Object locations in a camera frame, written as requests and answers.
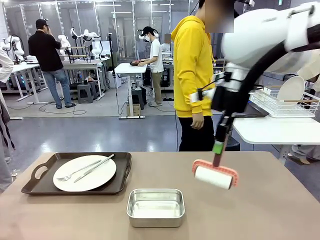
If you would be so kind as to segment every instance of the yellow hoodie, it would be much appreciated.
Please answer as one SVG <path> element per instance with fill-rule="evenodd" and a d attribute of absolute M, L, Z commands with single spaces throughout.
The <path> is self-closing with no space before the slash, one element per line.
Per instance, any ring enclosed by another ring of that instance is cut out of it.
<path fill-rule="evenodd" d="M 171 33 L 174 42 L 174 108 L 180 118 L 211 116 L 211 101 L 190 103 L 190 94 L 210 83 L 214 74 L 210 33 L 196 16 L 182 19 Z"/>

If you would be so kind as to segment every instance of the metal tray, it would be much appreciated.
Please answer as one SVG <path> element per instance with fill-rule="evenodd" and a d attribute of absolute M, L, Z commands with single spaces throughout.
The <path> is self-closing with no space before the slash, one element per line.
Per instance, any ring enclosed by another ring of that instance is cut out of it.
<path fill-rule="evenodd" d="M 184 197 L 177 189 L 135 189 L 126 213 L 135 228 L 177 228 L 185 214 Z"/>
<path fill-rule="evenodd" d="M 62 191 L 53 182 L 55 172 L 66 162 L 87 155 L 110 156 L 114 154 L 112 160 L 116 165 L 115 175 L 110 181 L 100 187 L 89 191 Z M 40 179 L 36 178 L 37 171 L 47 167 Z M 49 160 L 38 165 L 31 174 L 31 179 L 21 189 L 24 194 L 35 196 L 69 196 L 69 195 L 116 195 L 125 188 L 126 180 L 131 169 L 131 154 L 128 152 L 59 152 L 54 154 Z"/>

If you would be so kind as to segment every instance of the knife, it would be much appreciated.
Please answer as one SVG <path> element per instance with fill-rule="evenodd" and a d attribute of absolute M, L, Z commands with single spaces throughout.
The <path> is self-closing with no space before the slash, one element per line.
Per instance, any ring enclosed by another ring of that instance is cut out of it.
<path fill-rule="evenodd" d="M 114 154 L 108 156 L 105 160 L 103 160 L 102 162 L 100 162 L 99 164 L 95 165 L 93 168 L 89 169 L 88 171 L 86 171 L 84 174 L 82 174 L 80 177 L 78 177 L 74 183 L 78 182 L 80 179 L 84 178 L 85 176 L 87 176 L 88 174 L 92 173 L 97 167 L 99 167 L 100 165 L 104 164 L 105 162 L 107 162 L 110 158 L 112 158 L 114 156 Z"/>

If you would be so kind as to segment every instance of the stainless steel container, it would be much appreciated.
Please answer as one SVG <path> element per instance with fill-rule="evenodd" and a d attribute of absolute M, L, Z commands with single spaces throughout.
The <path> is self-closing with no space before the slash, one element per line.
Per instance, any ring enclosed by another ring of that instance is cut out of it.
<path fill-rule="evenodd" d="M 185 214 L 184 197 L 177 189 L 135 189 L 126 213 L 136 228 L 177 228 Z"/>

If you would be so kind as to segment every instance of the black jacket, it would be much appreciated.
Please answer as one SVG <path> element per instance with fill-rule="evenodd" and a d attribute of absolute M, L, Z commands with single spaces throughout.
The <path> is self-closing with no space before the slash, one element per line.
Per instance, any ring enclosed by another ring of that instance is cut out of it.
<path fill-rule="evenodd" d="M 64 67 L 56 50 L 61 48 L 61 43 L 53 36 L 38 30 L 29 38 L 28 43 L 29 54 L 36 57 L 42 71 L 57 71 Z"/>

